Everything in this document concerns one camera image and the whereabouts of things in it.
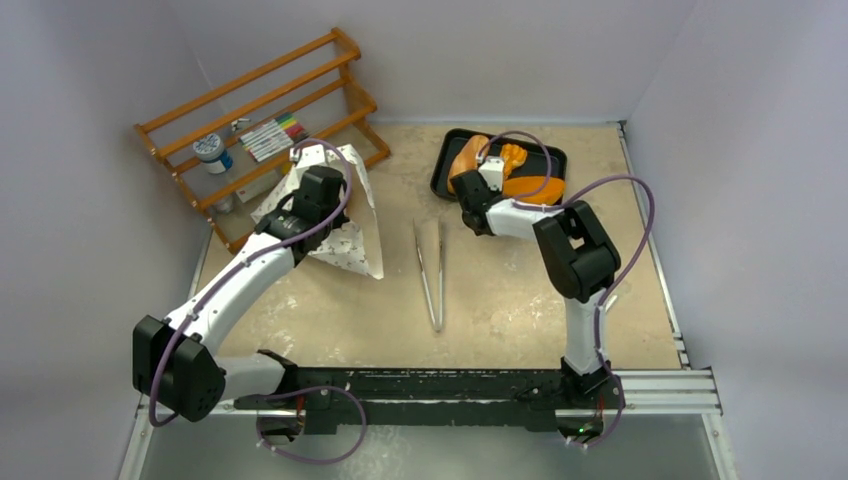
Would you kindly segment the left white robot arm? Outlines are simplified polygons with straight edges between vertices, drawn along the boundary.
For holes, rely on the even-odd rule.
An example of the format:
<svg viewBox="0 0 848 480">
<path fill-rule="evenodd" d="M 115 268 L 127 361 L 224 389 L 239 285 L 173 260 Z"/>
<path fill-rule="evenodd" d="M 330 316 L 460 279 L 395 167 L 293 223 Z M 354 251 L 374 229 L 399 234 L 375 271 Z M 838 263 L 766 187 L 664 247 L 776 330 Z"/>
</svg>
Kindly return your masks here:
<svg viewBox="0 0 848 480">
<path fill-rule="evenodd" d="M 346 223 L 344 174 L 311 166 L 299 186 L 258 223 L 243 249 L 208 285 L 164 319 L 143 317 L 132 332 L 132 384 L 148 396 L 148 419 L 197 422 L 226 400 L 260 396 L 284 409 L 297 399 L 291 362 L 261 351 L 216 356 L 223 340 L 276 281 Z"/>
</svg>

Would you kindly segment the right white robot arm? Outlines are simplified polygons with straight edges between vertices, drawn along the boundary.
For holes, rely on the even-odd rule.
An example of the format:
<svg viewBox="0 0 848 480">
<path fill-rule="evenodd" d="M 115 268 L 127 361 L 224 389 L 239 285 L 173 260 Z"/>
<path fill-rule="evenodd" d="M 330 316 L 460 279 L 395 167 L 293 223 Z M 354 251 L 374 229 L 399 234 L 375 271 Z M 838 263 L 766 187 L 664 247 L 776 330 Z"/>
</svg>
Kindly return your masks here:
<svg viewBox="0 0 848 480">
<path fill-rule="evenodd" d="M 548 279 L 563 297 L 566 346 L 561 392 L 576 407 L 596 399 L 610 377 L 604 347 L 606 300 L 621 267 L 617 248 L 588 205 L 534 205 L 489 187 L 477 171 L 451 180 L 463 223 L 476 235 L 536 242 Z"/>
</svg>

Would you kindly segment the braided fake bread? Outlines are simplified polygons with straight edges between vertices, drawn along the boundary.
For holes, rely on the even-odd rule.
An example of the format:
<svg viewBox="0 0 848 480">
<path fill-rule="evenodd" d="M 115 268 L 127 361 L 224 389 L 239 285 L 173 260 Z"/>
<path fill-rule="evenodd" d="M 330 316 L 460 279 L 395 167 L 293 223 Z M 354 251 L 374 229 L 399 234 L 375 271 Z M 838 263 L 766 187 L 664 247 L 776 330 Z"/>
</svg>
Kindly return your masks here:
<svg viewBox="0 0 848 480">
<path fill-rule="evenodd" d="M 528 156 L 527 150 L 516 144 L 505 144 L 499 154 L 503 160 L 504 179 L 508 179 L 515 169 L 523 166 Z"/>
</svg>

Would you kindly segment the round fake bread roll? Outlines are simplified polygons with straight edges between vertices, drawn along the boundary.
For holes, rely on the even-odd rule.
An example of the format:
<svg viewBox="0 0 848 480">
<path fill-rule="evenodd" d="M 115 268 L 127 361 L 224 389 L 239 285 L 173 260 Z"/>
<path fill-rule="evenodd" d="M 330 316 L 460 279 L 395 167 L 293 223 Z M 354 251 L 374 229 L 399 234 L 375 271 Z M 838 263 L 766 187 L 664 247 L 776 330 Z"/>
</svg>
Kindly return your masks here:
<svg viewBox="0 0 848 480">
<path fill-rule="evenodd" d="M 522 176 L 506 179 L 503 194 L 517 198 L 520 202 L 534 205 L 555 205 L 563 197 L 566 183 L 561 178 L 544 176 Z"/>
</svg>

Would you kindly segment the black plastic tray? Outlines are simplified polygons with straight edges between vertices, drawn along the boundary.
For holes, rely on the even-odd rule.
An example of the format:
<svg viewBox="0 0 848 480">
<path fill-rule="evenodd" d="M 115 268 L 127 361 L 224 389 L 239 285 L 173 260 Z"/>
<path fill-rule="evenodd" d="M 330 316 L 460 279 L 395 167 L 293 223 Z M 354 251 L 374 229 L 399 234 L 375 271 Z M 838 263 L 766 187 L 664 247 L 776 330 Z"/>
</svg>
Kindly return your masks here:
<svg viewBox="0 0 848 480">
<path fill-rule="evenodd" d="M 448 187 L 448 173 L 454 158 L 460 153 L 466 143 L 474 136 L 491 137 L 491 134 L 454 128 L 449 130 L 441 145 L 430 181 L 433 194 L 442 199 L 455 201 L 455 195 Z M 515 145 L 527 152 L 523 164 L 507 167 L 503 180 L 503 194 L 515 197 L 535 191 L 544 181 L 547 172 L 547 158 L 543 150 L 532 141 L 522 141 L 509 138 L 497 140 L 490 148 L 490 156 L 499 156 L 503 146 Z M 524 203 L 536 205 L 554 205 L 559 203 L 565 193 L 565 172 L 567 156 L 559 148 L 547 146 L 551 159 L 551 175 L 546 186 L 535 195 L 520 198 Z"/>
</svg>

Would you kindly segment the long fake bread loaf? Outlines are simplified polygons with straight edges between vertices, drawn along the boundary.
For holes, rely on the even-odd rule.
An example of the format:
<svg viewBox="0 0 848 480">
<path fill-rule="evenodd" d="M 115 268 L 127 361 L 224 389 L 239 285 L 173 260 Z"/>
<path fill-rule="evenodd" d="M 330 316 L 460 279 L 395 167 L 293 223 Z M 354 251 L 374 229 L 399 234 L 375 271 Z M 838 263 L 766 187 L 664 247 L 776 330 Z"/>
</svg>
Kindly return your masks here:
<svg viewBox="0 0 848 480">
<path fill-rule="evenodd" d="M 452 179 L 469 170 L 476 170 L 478 167 L 477 154 L 483 151 L 483 156 L 488 153 L 489 138 L 484 135 L 474 135 L 468 139 L 459 153 L 454 157 L 446 180 L 447 190 L 450 194 L 454 194 L 455 190 L 451 183 Z"/>
</svg>

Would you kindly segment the patterned white paper bag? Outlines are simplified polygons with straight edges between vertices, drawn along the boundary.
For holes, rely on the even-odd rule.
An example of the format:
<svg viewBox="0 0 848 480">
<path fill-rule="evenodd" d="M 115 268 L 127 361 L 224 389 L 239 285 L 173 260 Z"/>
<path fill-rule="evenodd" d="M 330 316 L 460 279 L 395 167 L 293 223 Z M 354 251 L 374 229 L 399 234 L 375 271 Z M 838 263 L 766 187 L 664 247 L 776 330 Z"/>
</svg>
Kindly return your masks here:
<svg viewBox="0 0 848 480">
<path fill-rule="evenodd" d="M 327 166 L 340 171 L 352 188 L 344 210 L 350 221 L 334 229 L 309 256 L 343 270 L 381 280 L 384 278 L 384 268 L 376 201 L 364 160 L 350 143 L 335 150 L 324 147 Z M 251 219 L 258 222 L 276 207 L 286 194 L 299 186 L 303 174 L 294 176 L 289 171 L 251 211 Z"/>
</svg>

